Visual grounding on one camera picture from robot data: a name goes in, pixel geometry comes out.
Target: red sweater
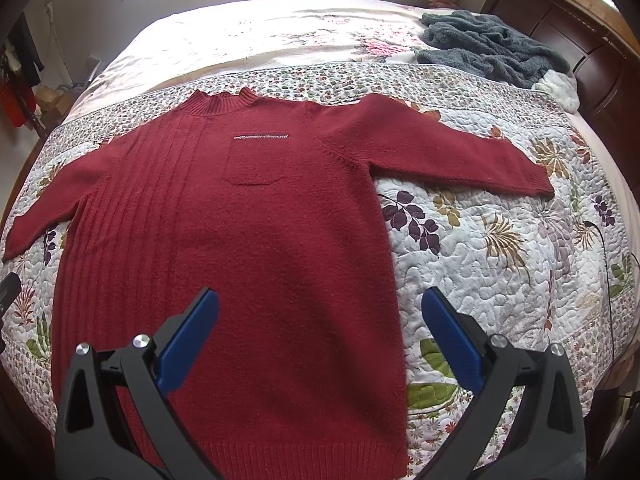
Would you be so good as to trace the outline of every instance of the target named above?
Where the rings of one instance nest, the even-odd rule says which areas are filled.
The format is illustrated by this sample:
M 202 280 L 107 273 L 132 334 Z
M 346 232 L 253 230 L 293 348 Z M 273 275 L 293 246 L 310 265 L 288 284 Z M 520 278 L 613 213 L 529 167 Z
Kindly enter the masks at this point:
M 152 334 L 209 286 L 220 320 L 172 403 L 226 478 L 404 476 L 404 355 L 372 171 L 553 194 L 509 142 L 381 95 L 323 107 L 197 91 L 64 167 L 15 219 L 5 259 L 73 219 L 54 394 L 78 342 Z

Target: bed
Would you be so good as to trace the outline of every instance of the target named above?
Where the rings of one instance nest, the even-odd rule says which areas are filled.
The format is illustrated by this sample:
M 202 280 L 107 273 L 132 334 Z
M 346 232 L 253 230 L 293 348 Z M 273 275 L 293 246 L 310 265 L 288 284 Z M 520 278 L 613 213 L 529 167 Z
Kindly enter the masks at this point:
M 195 89 L 238 92 L 249 86 L 261 95 L 327 105 L 379 92 L 453 128 L 509 140 L 546 167 L 556 189 L 553 200 L 542 202 L 375 179 L 381 209 L 409 201 L 414 214 L 433 221 L 430 232 L 436 235 L 421 247 L 407 228 L 386 223 L 406 361 L 407 478 L 434 455 L 471 400 L 422 320 L 419 298 L 428 286 L 439 286 L 459 310 L 517 346 L 562 343 L 587 413 L 635 323 L 639 291 L 631 253 L 640 254 L 640 212 L 629 177 L 587 121 L 569 116 L 548 95 L 415 64 L 414 49 L 427 48 L 418 38 L 423 12 L 372 0 L 258 0 L 155 22 L 92 83 L 44 144 L 8 213 L 0 252 L 15 216 L 65 164 L 171 109 Z M 598 233 L 584 221 L 601 226 L 606 263 Z M 57 225 L 0 267 L 0 276 L 17 272 L 23 282 L 4 323 L 2 364 L 52 432 L 49 333 L 67 227 Z M 481 463 L 499 452 L 521 395 L 514 390 Z

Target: blue gripper pad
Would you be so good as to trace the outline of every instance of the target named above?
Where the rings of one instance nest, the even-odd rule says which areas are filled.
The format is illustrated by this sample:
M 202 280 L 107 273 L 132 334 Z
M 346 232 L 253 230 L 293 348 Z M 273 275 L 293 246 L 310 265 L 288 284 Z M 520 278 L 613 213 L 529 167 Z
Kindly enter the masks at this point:
M 164 347 L 156 361 L 156 386 L 166 397 L 182 386 L 200 349 L 218 320 L 218 295 L 210 289 L 201 293 Z
M 456 320 L 456 316 L 460 315 L 436 287 L 428 288 L 422 295 L 424 322 L 436 339 L 458 384 L 478 394 L 484 385 L 482 356 Z

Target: wooden headboard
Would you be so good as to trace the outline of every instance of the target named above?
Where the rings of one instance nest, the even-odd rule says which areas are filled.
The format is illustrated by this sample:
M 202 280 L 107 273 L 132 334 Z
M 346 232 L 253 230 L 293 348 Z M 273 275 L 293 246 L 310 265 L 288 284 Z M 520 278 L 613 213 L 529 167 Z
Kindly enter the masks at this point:
M 578 81 L 580 114 L 640 202 L 640 56 L 571 0 L 487 0 L 482 12 L 566 58 Z

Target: sweater sleeve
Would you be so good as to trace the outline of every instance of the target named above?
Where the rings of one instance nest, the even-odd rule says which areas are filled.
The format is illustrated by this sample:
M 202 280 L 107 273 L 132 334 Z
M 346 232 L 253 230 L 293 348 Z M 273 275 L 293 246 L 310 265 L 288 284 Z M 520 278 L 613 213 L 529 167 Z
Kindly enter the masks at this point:
M 29 249 L 47 228 L 71 220 L 80 201 L 113 170 L 134 140 L 127 134 L 67 164 L 54 177 L 29 210 L 14 220 L 4 248 L 3 261 Z
M 308 106 L 320 139 L 372 171 L 494 193 L 554 194 L 546 169 L 508 140 L 453 130 L 391 98 L 368 94 L 356 105 Z

